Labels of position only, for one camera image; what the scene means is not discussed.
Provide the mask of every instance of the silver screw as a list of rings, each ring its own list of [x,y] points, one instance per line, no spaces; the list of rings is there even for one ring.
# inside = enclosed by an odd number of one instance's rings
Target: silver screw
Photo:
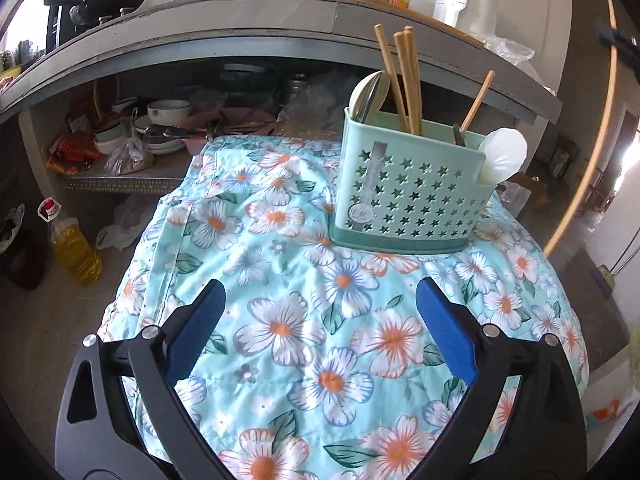
[[[549,346],[558,346],[558,344],[560,343],[558,336],[554,334],[545,334],[543,339],[545,340],[545,343],[548,344]]]
[[[153,339],[160,333],[160,327],[156,325],[150,325],[142,329],[143,339]]]
[[[498,337],[500,335],[500,329],[491,323],[483,325],[482,332],[485,336],[490,338]]]
[[[82,339],[82,344],[87,348],[95,345],[97,342],[98,342],[98,336],[95,334],[89,334],[84,339]]]

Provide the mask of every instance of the round label sticker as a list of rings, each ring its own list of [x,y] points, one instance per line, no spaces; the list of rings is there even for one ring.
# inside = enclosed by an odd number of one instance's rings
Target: round label sticker
[[[374,217],[373,207],[367,204],[353,204],[347,214],[356,224],[364,224]]]

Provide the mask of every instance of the floral tablecloth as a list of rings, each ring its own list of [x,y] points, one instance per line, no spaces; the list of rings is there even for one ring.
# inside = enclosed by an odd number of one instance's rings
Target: floral tablecloth
[[[529,234],[492,197],[468,247],[443,256],[373,254],[328,238],[340,144],[222,137],[162,198],[105,312],[103,340],[162,324],[211,279],[222,319],[176,391],[239,479],[403,479],[466,386],[415,305],[431,276],[447,297],[509,336],[562,341],[580,392],[580,324]],[[517,378],[476,458],[492,453]],[[168,460],[133,380],[127,397],[150,452]]]

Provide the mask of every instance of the pan handle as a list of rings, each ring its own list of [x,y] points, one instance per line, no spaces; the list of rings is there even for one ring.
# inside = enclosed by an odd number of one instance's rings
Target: pan handle
[[[69,6],[81,4],[82,0],[44,0],[43,4],[51,7]]]

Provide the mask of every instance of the basket base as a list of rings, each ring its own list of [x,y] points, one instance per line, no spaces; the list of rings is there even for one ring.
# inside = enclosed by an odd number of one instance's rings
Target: basket base
[[[468,238],[455,240],[398,240],[340,229],[329,218],[329,238],[340,247],[388,254],[449,254],[465,248]]]

